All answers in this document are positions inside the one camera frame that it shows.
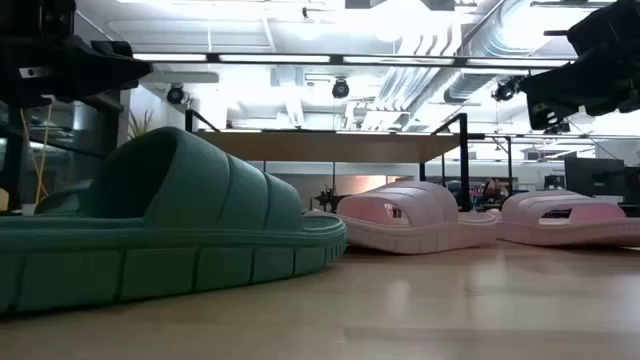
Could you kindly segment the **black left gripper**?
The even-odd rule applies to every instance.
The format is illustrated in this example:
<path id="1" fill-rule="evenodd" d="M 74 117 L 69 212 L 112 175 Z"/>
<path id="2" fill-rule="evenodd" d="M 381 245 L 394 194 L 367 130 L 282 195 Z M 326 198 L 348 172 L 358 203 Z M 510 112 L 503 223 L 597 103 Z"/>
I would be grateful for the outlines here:
<path id="1" fill-rule="evenodd" d="M 92 40 L 88 45 L 76 35 L 0 35 L 0 101 L 9 106 L 40 107 L 54 96 L 121 113 L 121 93 L 107 91 L 134 88 L 152 72 L 153 65 L 136 59 L 126 41 Z"/>

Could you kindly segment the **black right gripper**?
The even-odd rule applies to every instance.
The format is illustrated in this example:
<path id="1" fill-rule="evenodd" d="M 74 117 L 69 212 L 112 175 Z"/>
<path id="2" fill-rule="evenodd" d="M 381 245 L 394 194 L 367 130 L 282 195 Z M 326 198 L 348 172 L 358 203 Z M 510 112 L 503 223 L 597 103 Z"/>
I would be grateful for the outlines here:
<path id="1" fill-rule="evenodd" d="M 567 38 L 578 59 L 523 79 L 522 92 L 539 100 L 578 101 L 591 116 L 640 110 L 639 12 L 593 12 Z M 580 111 L 537 99 L 527 100 L 532 130 L 546 130 Z"/>

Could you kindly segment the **pale pink rubber slide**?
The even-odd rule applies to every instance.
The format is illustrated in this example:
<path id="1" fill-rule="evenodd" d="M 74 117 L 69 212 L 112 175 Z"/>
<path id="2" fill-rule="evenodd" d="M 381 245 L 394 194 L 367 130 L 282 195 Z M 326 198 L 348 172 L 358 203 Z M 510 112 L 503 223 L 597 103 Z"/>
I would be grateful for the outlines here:
<path id="1" fill-rule="evenodd" d="M 567 190 L 525 192 L 503 203 L 496 238 L 544 247 L 640 247 L 640 218 Z"/>
<path id="2" fill-rule="evenodd" d="M 498 223 L 491 213 L 461 212 L 447 188 L 419 181 L 348 196 L 332 216 L 346 224 L 350 245 L 405 255 L 491 243 Z"/>

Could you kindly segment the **teal green rubber slide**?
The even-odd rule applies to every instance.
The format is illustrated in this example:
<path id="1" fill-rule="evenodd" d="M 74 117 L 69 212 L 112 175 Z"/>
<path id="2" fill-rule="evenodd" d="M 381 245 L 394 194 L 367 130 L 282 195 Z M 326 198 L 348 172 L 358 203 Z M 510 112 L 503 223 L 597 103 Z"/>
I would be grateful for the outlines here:
<path id="1" fill-rule="evenodd" d="M 165 127 L 115 150 L 85 187 L 0 217 L 0 314 L 227 289 L 334 262 L 346 227 L 296 189 Z"/>

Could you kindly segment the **green potted plant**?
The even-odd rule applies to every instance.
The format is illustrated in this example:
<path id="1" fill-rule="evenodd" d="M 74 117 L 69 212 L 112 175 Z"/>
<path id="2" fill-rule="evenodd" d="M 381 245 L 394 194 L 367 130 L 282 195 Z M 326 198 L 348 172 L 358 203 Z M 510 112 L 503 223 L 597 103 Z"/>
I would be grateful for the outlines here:
<path id="1" fill-rule="evenodd" d="M 130 119 L 128 121 L 128 138 L 133 139 L 147 133 L 150 130 L 153 112 L 145 110 L 142 118 L 138 119 L 136 115 L 129 111 Z"/>

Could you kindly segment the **large black computer monitor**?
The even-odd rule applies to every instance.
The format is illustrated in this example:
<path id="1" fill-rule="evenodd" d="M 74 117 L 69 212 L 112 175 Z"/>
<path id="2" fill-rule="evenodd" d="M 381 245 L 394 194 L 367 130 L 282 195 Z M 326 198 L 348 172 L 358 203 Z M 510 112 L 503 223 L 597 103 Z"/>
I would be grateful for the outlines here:
<path id="1" fill-rule="evenodd" d="M 566 158 L 566 189 L 584 196 L 618 196 L 627 192 L 622 160 Z"/>

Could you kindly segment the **long linear ceiling light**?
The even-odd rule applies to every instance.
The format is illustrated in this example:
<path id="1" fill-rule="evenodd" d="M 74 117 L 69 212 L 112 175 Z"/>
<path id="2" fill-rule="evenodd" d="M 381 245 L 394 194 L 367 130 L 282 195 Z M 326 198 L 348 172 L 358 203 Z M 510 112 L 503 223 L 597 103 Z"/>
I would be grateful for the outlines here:
<path id="1" fill-rule="evenodd" d="M 540 57 L 464 57 L 302 53 L 135 53 L 134 58 L 166 64 L 327 65 L 549 70 L 573 59 Z"/>

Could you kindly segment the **small black device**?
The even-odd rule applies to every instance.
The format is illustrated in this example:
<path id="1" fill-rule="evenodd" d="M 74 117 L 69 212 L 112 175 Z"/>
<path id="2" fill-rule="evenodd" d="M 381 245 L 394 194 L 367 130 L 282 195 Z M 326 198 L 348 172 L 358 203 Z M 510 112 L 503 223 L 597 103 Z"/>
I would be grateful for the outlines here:
<path id="1" fill-rule="evenodd" d="M 318 196 L 314 197 L 324 212 L 336 213 L 339 203 L 346 195 L 338 195 L 334 188 L 322 190 Z"/>

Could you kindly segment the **black metal desk frame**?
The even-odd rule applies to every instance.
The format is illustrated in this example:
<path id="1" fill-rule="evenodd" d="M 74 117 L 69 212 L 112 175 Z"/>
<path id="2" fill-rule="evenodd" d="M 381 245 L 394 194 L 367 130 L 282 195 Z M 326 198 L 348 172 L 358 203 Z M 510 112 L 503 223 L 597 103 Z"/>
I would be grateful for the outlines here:
<path id="1" fill-rule="evenodd" d="M 472 133 L 471 139 L 473 141 L 480 141 L 490 139 L 494 142 L 503 152 L 507 154 L 507 171 L 508 171 L 508 193 L 513 194 L 513 156 L 512 156 L 512 137 L 509 135 L 500 134 L 480 134 Z"/>

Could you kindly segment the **wooden shelf black metal frame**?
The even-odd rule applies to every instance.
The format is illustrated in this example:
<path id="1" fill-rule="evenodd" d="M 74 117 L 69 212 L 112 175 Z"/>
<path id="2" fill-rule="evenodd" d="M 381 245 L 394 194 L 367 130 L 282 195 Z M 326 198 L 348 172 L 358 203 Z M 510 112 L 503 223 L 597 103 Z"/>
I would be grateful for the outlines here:
<path id="1" fill-rule="evenodd" d="M 470 209 L 468 116 L 455 116 L 431 133 L 218 129 L 195 110 L 185 112 L 185 130 L 243 160 L 282 162 L 426 163 L 457 148 L 462 209 Z"/>

